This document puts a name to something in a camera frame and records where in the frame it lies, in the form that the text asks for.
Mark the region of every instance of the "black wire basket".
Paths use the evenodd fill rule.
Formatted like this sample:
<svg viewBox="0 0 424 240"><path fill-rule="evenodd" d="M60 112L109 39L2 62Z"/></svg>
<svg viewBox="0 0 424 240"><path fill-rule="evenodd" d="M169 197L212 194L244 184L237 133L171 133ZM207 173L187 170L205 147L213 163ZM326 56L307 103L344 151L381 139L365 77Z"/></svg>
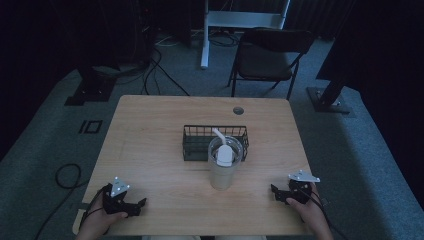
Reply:
<svg viewBox="0 0 424 240"><path fill-rule="evenodd" d="M246 126L184 125L184 161L208 161L209 143L217 137L212 128L218 129L224 136L232 136L239 140L243 146L242 161L246 159L249 147Z"/></svg>

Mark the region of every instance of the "human hand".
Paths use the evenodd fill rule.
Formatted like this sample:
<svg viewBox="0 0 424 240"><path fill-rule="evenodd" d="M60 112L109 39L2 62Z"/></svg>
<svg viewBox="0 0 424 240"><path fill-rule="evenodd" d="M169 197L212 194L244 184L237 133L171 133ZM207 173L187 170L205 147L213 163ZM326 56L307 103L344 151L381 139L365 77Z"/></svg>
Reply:
<svg viewBox="0 0 424 240"><path fill-rule="evenodd" d="M311 187L312 192L316 194L312 193L312 198L319 203L319 195L315 184L311 183ZM318 240L333 239L333 235L330 231L330 227L328 226L324 213L312 200L309 200L306 204L301 204L293 198L287 198L286 200L290 206L300 214L303 221L305 221L305 223L311 228Z"/></svg>
<svg viewBox="0 0 424 240"><path fill-rule="evenodd" d="M87 218L77 234L76 240L94 240L101 237L117 221L126 218L126 212L107 214L103 209L103 193L100 193L87 213Z"/></svg>

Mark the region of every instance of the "finger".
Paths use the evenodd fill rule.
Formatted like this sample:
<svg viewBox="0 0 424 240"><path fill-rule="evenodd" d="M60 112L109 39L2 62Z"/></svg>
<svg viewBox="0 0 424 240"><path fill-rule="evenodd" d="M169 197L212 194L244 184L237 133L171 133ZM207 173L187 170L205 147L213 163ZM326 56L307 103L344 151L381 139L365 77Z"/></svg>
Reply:
<svg viewBox="0 0 424 240"><path fill-rule="evenodd" d="M126 213L126 212L118 212L118 213L107 215L107 219L108 219L108 222L110 224L113 224L113 223L115 223L115 222L117 222L121 219L126 218L126 217L128 217L128 213Z"/></svg>
<svg viewBox="0 0 424 240"><path fill-rule="evenodd" d="M293 199L293 198L287 198L286 199L286 201L290 204L290 206L291 207L293 207L294 209L296 209L296 210L300 210L300 208L301 208L301 203L300 202L298 202L298 201L296 201L295 199Z"/></svg>

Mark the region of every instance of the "clear plastic cup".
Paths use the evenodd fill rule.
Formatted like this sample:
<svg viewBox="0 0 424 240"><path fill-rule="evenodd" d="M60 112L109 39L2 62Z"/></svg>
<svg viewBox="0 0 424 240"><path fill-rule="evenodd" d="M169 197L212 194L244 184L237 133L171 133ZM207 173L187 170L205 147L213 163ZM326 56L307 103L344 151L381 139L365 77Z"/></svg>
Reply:
<svg viewBox="0 0 424 240"><path fill-rule="evenodd" d="M231 166L221 166L217 163L216 153L220 146L222 146L222 140L219 137L212 139L208 147L208 163L210 167L210 182L213 188L216 190L226 190L228 189L232 182L234 172L237 170L237 167L240 165L240 162L243 158L243 146L241 143L234 137L225 136L225 140L228 146L233 150L233 161Z"/></svg>

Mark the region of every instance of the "white metal frame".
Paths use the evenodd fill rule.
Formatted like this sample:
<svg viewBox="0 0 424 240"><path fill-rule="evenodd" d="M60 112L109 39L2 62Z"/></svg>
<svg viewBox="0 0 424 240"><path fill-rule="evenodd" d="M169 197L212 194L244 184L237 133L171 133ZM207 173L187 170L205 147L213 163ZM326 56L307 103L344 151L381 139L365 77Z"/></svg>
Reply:
<svg viewBox="0 0 424 240"><path fill-rule="evenodd" d="M209 62L209 26L254 28L268 27L283 29L290 0L286 0L281 13L209 11L209 0L205 0L205 26L201 68Z"/></svg>

